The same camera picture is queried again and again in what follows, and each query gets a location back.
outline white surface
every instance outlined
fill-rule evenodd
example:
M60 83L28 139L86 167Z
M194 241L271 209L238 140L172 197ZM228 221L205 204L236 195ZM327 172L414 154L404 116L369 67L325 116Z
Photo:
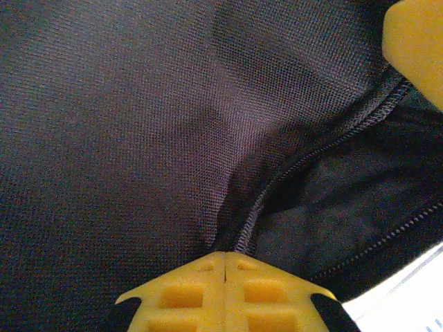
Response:
M361 332L443 332L443 245L343 306Z

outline zipper teeth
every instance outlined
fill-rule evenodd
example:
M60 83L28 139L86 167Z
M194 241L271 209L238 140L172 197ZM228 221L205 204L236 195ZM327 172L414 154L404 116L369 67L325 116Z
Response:
M338 145L344 143L345 141L349 140L353 136L357 135L358 133L362 132L364 129L371 127L372 125L375 125L382 120L384 120L390 112L394 109L395 106L397 106L398 102L405 96L405 94L408 92L409 88L411 87L411 83L407 79L402 79L400 83L398 83L397 88L394 89L394 91L391 92L391 94L385 99L384 103L379 106L378 109L372 112L363 122L358 124L355 128L349 130L347 133L345 133L340 138L337 138L334 142L331 142L329 144L326 144L325 146L313 150L306 156L302 157L299 161L297 161L294 165L292 165L290 168L288 168L286 171L281 173L276 178L270 180L266 187L263 189L263 191L260 193L260 195L255 200L252 208L250 209L250 212L248 214L248 217L242 227L242 230L237 237L237 241L234 245L234 251L246 253L249 250L249 247L251 246L251 236L252 232L255 228L255 221L258 218L258 210L261 210L261 205L264 201L264 199L269 195L270 189L277 185L278 183L282 182L286 177L294 173L295 171L302 168L303 165L305 165L309 161L316 160L321 154L328 151L329 149L332 149L334 147L337 147Z
M348 267L355 263L356 261L359 261L361 258L367 256L371 252L374 252L378 249L380 249L382 246L384 246L385 243L392 241L393 239L397 238L399 235L405 233L409 228L415 226L416 224L420 223L421 221L429 218L431 214L435 214L438 210L443 208L443 203L441 201L438 201L435 205L432 205L431 207L428 207L426 209L423 209L421 213L419 213L414 218L409 219L409 221L405 222L403 225L399 226L398 228L395 228L391 232L387 233L384 237L382 237L377 242L374 242L371 246L368 246L364 251L360 252L359 254L352 256L345 261L342 261L341 263L332 266L326 270L323 270L319 273L316 273L312 277L308 278L311 282L318 282L319 279L325 279L326 277L329 277L330 275L334 274L338 270L342 270L345 267Z

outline yellow plastic piece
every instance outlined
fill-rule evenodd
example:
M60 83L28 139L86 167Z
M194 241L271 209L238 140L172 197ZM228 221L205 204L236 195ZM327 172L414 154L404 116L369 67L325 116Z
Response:
M385 15L383 54L443 110L443 0L404 0Z
M327 332L310 295L328 290L235 252L214 252L120 296L129 332Z

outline dark gray fabric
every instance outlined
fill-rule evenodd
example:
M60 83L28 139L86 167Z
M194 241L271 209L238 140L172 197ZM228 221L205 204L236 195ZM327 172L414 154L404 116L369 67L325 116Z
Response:
M257 220L255 256L309 278L438 206L442 124L441 112L397 108L288 180Z
M282 160L398 84L394 2L6 2L2 327L93 331L205 254Z
M408 92L408 96L404 98L399 106L409 107L412 109L423 109L427 111L432 111L434 113L441 113L441 111L427 100L423 94L421 94L417 89L413 88Z

